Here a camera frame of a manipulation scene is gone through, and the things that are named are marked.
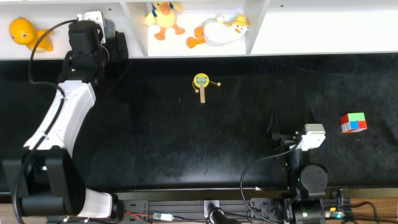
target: metal bracket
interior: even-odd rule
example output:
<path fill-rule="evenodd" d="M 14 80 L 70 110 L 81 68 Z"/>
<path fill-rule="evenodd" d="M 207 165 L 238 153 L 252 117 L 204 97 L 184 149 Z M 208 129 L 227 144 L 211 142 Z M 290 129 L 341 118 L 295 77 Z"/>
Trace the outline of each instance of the metal bracket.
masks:
<path fill-rule="evenodd" d="M 102 13 L 100 11 L 94 11 L 94 12 L 86 12 L 85 14 L 77 14 L 77 18 L 79 21 L 94 21 L 99 26 L 101 26 L 102 32 L 104 36 L 102 37 L 101 43 L 105 44 L 105 19 L 102 16 Z"/>
<path fill-rule="evenodd" d="M 254 210 L 258 210 L 258 212 L 263 217 L 268 217 L 268 219 L 279 222 L 278 218 L 275 215 L 275 210 L 272 207 L 275 205 L 275 199 L 273 198 L 252 198 L 250 199 L 251 208 L 255 208 Z M 253 218 L 259 218 L 252 212 L 248 212 L 248 215 Z M 262 223 L 260 220 L 251 220 L 253 223 Z"/>
<path fill-rule="evenodd" d="M 205 218 L 209 217 L 209 205 L 213 204 L 216 207 L 220 207 L 219 200 L 204 200 L 203 201 L 203 213 L 205 214 Z"/>
<path fill-rule="evenodd" d="M 148 200 L 122 200 L 124 210 L 132 213 L 148 214 L 149 202 Z M 139 219 L 134 215 L 125 215 L 124 220 L 120 224 L 147 224 L 148 217 Z"/>

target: rubik's cube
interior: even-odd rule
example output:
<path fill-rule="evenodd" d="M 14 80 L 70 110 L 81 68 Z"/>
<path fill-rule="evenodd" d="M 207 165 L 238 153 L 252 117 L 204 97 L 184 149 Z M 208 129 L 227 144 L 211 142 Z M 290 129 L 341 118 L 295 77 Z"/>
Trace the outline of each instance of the rubik's cube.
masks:
<path fill-rule="evenodd" d="M 360 132 L 368 128 L 364 113 L 349 113 L 340 118 L 343 133 Z"/>

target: duck plush toy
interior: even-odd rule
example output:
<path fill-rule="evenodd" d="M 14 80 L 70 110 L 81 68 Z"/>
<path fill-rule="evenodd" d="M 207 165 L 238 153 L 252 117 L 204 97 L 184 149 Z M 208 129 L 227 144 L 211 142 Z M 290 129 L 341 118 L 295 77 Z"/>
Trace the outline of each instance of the duck plush toy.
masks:
<path fill-rule="evenodd" d="M 37 41 L 41 36 L 47 32 L 47 30 L 37 30 L 31 22 L 25 18 L 18 18 L 11 22 L 10 35 L 12 40 L 21 45 L 26 45 L 29 50 L 33 50 Z M 45 51 L 51 52 L 54 49 L 50 37 L 46 36 L 39 43 L 36 49 L 36 53 L 42 53 Z"/>
<path fill-rule="evenodd" d="M 217 19 L 208 19 L 203 26 L 195 29 L 196 38 L 189 37 L 187 45 L 192 49 L 198 44 L 204 43 L 210 46 L 229 44 L 243 37 L 248 28 L 246 16 L 242 14 L 239 14 L 231 23 L 224 22 L 223 16 L 219 16 Z"/>
<path fill-rule="evenodd" d="M 175 34 L 180 35 L 185 32 L 184 28 L 177 25 L 177 14 L 175 10 L 181 11 L 182 6 L 179 2 L 153 2 L 152 12 L 148 14 L 145 21 L 148 26 L 157 24 L 160 27 L 160 32 L 155 34 L 158 40 L 166 39 L 166 30 L 173 27 Z"/>

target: black tabletop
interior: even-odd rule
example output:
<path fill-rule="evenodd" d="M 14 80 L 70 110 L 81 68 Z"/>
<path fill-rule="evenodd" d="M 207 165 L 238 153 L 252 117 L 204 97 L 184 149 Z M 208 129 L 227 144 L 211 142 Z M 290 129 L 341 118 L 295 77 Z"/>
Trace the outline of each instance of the black tabletop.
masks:
<path fill-rule="evenodd" d="M 310 150 L 329 187 L 398 185 L 396 54 L 135 59 L 87 114 L 73 161 L 87 187 L 108 190 L 235 188 L 244 167 L 278 153 L 266 140 L 272 110 L 281 133 L 312 113 L 326 140 Z M 34 77 L 55 80 L 61 61 L 37 61 Z M 115 80 L 126 65 L 109 66 Z M 221 86 L 192 87 L 197 73 Z M 27 82 L 27 62 L 0 62 L 0 156 L 22 145 L 54 90 Z M 340 117 L 363 112 L 368 129 L 342 134 Z M 252 168 L 246 187 L 285 189 L 284 158 Z M 0 190 L 7 184 L 0 167 Z"/>

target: yellow plush toy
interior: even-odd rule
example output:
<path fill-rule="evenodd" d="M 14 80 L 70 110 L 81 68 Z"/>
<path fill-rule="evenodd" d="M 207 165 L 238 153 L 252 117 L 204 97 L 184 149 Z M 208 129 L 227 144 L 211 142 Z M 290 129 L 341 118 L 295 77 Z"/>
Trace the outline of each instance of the yellow plush toy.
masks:
<path fill-rule="evenodd" d="M 18 18 L 10 25 L 10 35 L 17 44 L 26 45 L 29 50 L 33 50 L 37 41 L 47 30 L 37 30 L 31 22 L 25 18 Z M 51 52 L 54 49 L 50 37 L 46 36 L 37 46 L 36 53 L 45 51 Z"/>
<path fill-rule="evenodd" d="M 184 28 L 179 27 L 176 24 L 177 14 L 175 10 L 181 11 L 182 6 L 179 2 L 153 2 L 152 12 L 148 14 L 145 21 L 148 26 L 157 24 L 160 27 L 160 32 L 155 34 L 155 38 L 158 40 L 166 39 L 166 29 L 173 27 L 175 34 L 180 35 L 185 32 Z"/>

